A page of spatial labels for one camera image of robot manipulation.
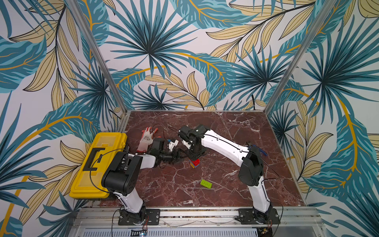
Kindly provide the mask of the red 2x4 lego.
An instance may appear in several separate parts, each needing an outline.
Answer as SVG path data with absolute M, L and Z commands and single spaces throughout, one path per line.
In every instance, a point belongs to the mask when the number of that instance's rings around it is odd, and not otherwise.
M 196 166 L 198 166 L 198 165 L 200 165 L 200 160 L 197 159 L 195 161 L 191 161 L 191 163 L 194 164 L 194 165 L 196 165 Z

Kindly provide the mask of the green 2x4 lego brick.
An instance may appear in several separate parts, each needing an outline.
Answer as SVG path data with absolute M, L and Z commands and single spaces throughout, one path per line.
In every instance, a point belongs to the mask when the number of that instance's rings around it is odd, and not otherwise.
M 206 181 L 206 180 L 202 179 L 200 181 L 200 185 L 203 186 L 203 187 L 205 187 L 205 188 L 207 188 L 207 189 L 211 189 L 213 184 L 211 182 L 209 182 L 209 181 Z

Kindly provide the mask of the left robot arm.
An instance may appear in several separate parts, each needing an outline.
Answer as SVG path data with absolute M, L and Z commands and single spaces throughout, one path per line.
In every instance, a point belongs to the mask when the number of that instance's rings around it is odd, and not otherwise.
M 184 151 L 177 148 L 178 144 L 179 140 L 156 138 L 145 155 L 117 152 L 102 177 L 102 187 L 116 195 L 127 212 L 140 213 L 144 201 L 135 189 L 140 170 L 155 168 L 161 163 L 173 164 L 183 159 Z

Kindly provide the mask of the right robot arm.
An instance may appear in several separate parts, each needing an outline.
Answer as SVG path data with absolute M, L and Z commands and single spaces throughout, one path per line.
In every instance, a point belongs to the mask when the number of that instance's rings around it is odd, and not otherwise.
M 271 203 L 264 185 L 264 164 L 258 147 L 239 145 L 204 125 L 193 129 L 183 126 L 178 130 L 178 136 L 187 146 L 186 154 L 191 160 L 200 158 L 207 149 L 211 149 L 240 167 L 238 177 L 248 186 L 253 208 L 261 213 L 268 212 Z

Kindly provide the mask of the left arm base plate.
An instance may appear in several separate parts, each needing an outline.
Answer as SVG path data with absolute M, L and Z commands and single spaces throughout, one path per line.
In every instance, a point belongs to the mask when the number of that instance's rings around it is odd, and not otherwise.
M 143 225 L 157 226 L 160 220 L 160 209 L 141 209 L 138 213 L 121 210 L 118 225 L 132 226 Z

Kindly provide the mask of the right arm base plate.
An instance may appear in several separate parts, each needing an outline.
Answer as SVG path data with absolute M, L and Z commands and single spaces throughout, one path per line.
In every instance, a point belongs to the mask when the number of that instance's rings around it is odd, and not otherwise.
M 280 224 L 280 217 L 275 208 L 260 212 L 254 208 L 240 208 L 235 220 L 242 225 L 271 225 Z

